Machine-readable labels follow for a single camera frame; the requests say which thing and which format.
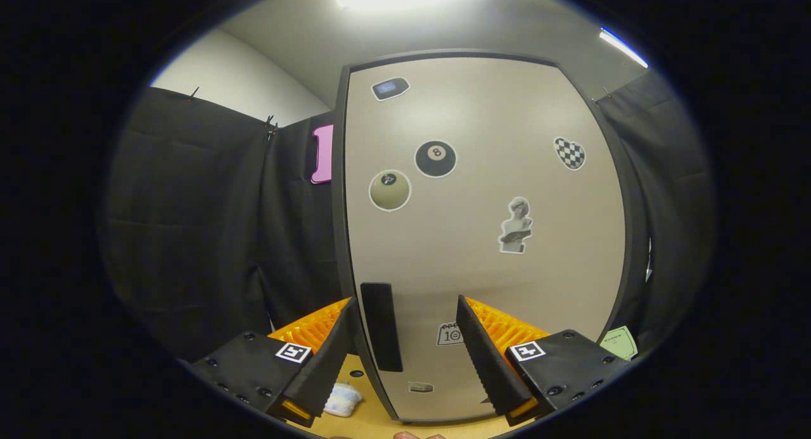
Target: pink object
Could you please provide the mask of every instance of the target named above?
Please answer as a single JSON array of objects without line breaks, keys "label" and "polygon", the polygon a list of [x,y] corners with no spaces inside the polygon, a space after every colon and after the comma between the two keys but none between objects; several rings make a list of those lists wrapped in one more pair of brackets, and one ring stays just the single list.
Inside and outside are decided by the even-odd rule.
[{"label": "pink object", "polygon": [[333,180],[333,126],[318,127],[312,133],[318,139],[316,151],[316,172],[310,181],[313,184],[330,182]]}]

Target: sticker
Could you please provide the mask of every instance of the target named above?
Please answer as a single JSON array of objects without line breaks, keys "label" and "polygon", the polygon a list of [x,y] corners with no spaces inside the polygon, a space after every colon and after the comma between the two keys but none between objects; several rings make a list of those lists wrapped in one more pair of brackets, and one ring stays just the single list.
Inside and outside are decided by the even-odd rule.
[{"label": "sticker", "polygon": [[529,341],[529,343],[518,344],[518,346],[510,347],[510,351],[515,355],[515,358],[518,361],[527,361],[528,359],[538,358],[541,355],[547,355],[544,352],[544,349],[536,343],[535,341]]},{"label": "sticker", "polygon": [[384,101],[385,99],[401,96],[409,89],[411,89],[411,85],[408,84],[408,81],[402,76],[398,76],[373,85],[371,93],[374,94],[377,101]]},{"label": "sticker", "polygon": [[555,150],[560,161],[572,171],[580,170],[585,164],[585,149],[579,143],[558,137],[555,139]]},{"label": "sticker", "polygon": [[437,333],[437,346],[452,346],[462,343],[464,343],[464,339],[461,337],[461,330],[457,323],[448,322],[440,325]]},{"label": "sticker", "polygon": [[621,359],[634,358],[634,355],[638,353],[637,343],[635,343],[634,337],[631,336],[631,332],[628,330],[627,326],[612,329],[606,333],[606,337],[603,338],[600,347]]},{"label": "sticker", "polygon": [[369,183],[369,200],[374,207],[386,213],[397,211],[411,199],[411,182],[399,170],[377,173]]},{"label": "sticker", "polygon": [[425,382],[409,382],[408,391],[412,393],[431,393],[434,391],[434,385]]},{"label": "sticker", "polygon": [[499,251],[503,254],[524,254],[524,240],[532,236],[532,219],[528,217],[530,202],[522,196],[517,196],[509,202],[507,210],[512,217],[501,222]]},{"label": "sticker", "polygon": [[318,141],[316,151],[316,171],[310,177],[313,184],[333,180],[333,126],[318,127],[312,133]]},{"label": "sticker", "polygon": [[287,359],[300,364],[302,361],[304,361],[304,358],[307,358],[307,356],[310,355],[310,350],[312,350],[310,347],[287,343],[284,344],[284,347],[281,347],[279,352],[276,352],[276,356],[281,359]]},{"label": "sticker", "polygon": [[434,139],[417,148],[417,152],[414,153],[414,164],[425,176],[445,177],[456,167],[456,151],[448,143]]}]

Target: beige door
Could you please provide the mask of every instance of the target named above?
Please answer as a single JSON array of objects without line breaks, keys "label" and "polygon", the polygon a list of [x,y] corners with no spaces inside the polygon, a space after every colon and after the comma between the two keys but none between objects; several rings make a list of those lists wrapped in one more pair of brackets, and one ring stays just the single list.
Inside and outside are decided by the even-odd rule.
[{"label": "beige door", "polygon": [[[377,98],[373,86],[395,77],[408,91]],[[428,155],[446,159],[450,147],[456,159],[428,176],[415,156],[434,141]],[[392,172],[400,189],[376,186],[381,207],[370,189]],[[550,333],[603,332],[625,255],[620,183],[596,119],[556,67],[431,58],[351,73],[345,196],[356,288],[393,289],[403,371],[380,381],[400,419],[493,413],[464,346],[437,345],[460,294]]]}]

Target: door handle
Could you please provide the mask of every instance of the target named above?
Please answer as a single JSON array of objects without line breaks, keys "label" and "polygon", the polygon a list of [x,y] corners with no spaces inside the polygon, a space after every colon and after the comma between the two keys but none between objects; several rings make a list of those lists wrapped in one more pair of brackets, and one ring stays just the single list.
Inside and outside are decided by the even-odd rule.
[{"label": "door handle", "polygon": [[388,283],[362,283],[360,295],[367,333],[377,369],[402,372],[400,343],[397,340],[397,320],[394,318],[392,285]]}]

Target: green paper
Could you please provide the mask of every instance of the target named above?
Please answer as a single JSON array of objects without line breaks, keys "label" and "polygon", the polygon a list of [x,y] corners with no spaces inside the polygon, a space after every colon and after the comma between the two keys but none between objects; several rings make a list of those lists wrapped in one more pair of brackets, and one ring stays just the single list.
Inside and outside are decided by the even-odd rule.
[{"label": "green paper", "polygon": [[634,337],[631,336],[627,326],[612,329],[606,333],[600,347],[623,359],[634,358],[634,355],[638,353],[637,343],[634,343]]}]

